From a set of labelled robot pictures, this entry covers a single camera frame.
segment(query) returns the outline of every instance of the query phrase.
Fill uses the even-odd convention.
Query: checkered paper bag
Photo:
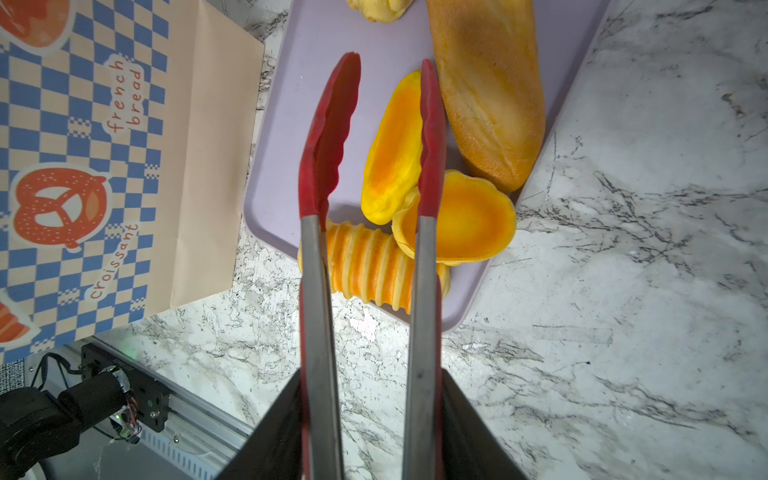
[[[198,0],[0,0],[2,362],[230,287],[262,54]]]

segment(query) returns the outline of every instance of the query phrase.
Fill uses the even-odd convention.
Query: tongs
[[[422,62],[422,173],[416,224],[415,281],[408,348],[406,435],[402,477],[441,478],[442,333],[440,279],[437,275],[437,216],[445,176],[445,110],[435,67]]]
[[[326,247],[328,196],[357,105],[360,56],[345,54],[312,120],[299,170],[302,279],[301,367],[219,480],[341,480],[339,388]],[[445,171],[445,112],[435,68],[422,63],[422,173],[409,344],[402,477],[408,480],[525,479],[451,376],[440,368],[441,289],[437,216]]]
[[[359,83],[360,55],[347,53],[317,105],[299,167],[302,457],[308,480],[340,480],[344,472],[325,232]]]

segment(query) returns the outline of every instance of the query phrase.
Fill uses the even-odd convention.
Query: red silicone tong tip
[[[328,196],[339,183],[339,164],[344,140],[357,105],[360,85],[360,55],[345,53],[333,69],[317,104],[299,167],[299,214],[319,216],[326,229]]]
[[[422,62],[422,174],[419,177],[419,216],[437,218],[445,175],[445,110],[435,66]]]

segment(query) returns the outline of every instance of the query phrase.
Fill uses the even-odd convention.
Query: blue checkered pattern
[[[29,345],[4,351],[0,344],[2,362],[144,316],[160,182],[169,1],[75,2],[69,39],[42,56],[0,35],[0,288],[41,329]],[[112,54],[143,67],[149,84],[145,127],[115,139],[101,124],[112,102],[104,66]],[[45,162],[111,175],[109,220],[77,253],[35,248],[9,231],[10,183],[21,169]],[[135,222],[140,235],[110,293],[98,303],[84,301],[118,247],[124,223]]]

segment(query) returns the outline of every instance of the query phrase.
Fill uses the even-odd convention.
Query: white marble surface
[[[218,5],[266,43],[264,99],[287,1]],[[768,477],[767,25],[765,1],[620,0],[601,29],[443,341],[532,479]],[[298,366],[298,287],[243,229],[232,290],[102,338],[255,425]],[[347,477],[398,478],[407,329],[333,306]]]

